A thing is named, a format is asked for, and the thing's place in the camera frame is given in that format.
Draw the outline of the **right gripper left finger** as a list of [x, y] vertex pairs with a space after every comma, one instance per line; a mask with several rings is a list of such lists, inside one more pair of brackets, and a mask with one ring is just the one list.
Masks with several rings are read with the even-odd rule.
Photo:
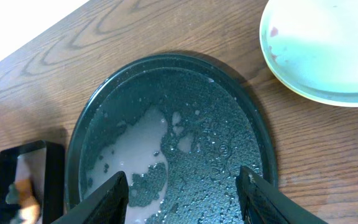
[[119, 171], [52, 224], [124, 224], [128, 201], [127, 178]]

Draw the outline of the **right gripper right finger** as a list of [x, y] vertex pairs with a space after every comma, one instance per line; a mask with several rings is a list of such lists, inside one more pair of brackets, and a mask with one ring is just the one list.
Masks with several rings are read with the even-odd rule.
[[326, 224], [246, 166], [236, 177], [236, 189], [244, 223]]

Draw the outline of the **green and yellow sponge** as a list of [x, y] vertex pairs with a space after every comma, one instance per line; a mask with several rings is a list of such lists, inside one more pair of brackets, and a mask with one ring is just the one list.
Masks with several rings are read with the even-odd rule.
[[22, 179], [9, 186], [6, 203], [20, 206], [10, 224], [35, 224], [40, 217], [40, 204], [34, 196], [30, 179]]

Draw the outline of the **light blue plate top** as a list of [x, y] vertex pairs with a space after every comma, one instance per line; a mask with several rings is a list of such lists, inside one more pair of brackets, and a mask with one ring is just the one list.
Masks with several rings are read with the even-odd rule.
[[358, 92], [333, 92], [317, 90], [315, 88], [309, 88], [301, 84], [296, 84], [294, 80], [285, 79], [283, 75], [279, 74], [279, 69], [274, 63], [266, 61], [266, 64], [273, 75], [288, 89], [295, 92], [296, 94], [307, 98], [309, 100], [322, 103], [325, 105], [358, 108]]

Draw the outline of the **light green plate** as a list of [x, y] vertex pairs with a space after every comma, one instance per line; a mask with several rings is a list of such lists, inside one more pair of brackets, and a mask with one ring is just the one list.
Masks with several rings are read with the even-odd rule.
[[269, 0], [259, 39], [265, 62], [285, 79], [358, 92], [358, 0]]

